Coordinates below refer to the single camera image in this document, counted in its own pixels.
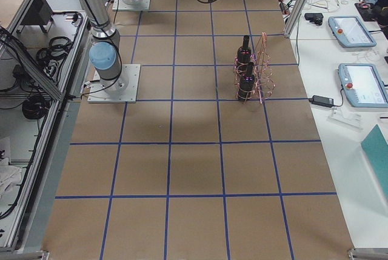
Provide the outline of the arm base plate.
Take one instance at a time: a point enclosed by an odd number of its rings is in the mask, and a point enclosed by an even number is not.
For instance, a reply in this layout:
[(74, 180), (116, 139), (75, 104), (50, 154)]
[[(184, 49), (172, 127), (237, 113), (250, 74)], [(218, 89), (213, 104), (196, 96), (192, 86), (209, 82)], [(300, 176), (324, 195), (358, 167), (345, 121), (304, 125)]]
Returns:
[(117, 12), (148, 11), (151, 0), (114, 0), (112, 9)]
[(92, 84), (87, 101), (89, 103), (135, 103), (140, 71), (140, 64), (124, 64), (121, 76), (113, 84), (114, 80), (100, 81), (99, 74), (95, 70), (93, 79), (98, 81)]

